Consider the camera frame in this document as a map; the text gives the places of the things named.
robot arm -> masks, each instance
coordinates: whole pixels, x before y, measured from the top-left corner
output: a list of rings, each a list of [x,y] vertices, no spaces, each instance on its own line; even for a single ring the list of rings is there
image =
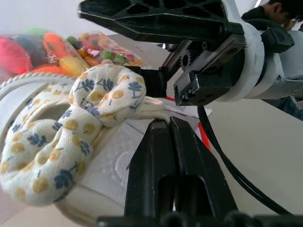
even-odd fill
[[[303,97],[303,69],[293,72],[300,58],[291,48],[292,36],[301,47],[303,33],[244,22],[234,0],[86,0],[79,14],[137,41],[173,44],[159,71],[131,67],[145,78],[150,96],[166,96],[167,81],[181,67],[178,105]]]

red candy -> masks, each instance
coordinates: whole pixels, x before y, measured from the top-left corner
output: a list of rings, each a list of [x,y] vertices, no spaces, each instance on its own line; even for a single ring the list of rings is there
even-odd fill
[[[32,70],[32,63],[22,46],[0,36],[0,67],[16,74],[22,74]]]

fabric scrunchie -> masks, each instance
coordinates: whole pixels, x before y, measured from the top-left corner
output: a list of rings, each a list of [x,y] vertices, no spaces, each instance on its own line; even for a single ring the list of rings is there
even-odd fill
[[[102,129],[134,116],[145,93],[143,78],[122,66],[83,73],[58,121],[33,121],[7,137],[0,166],[4,192],[36,206],[63,200],[89,165]]]

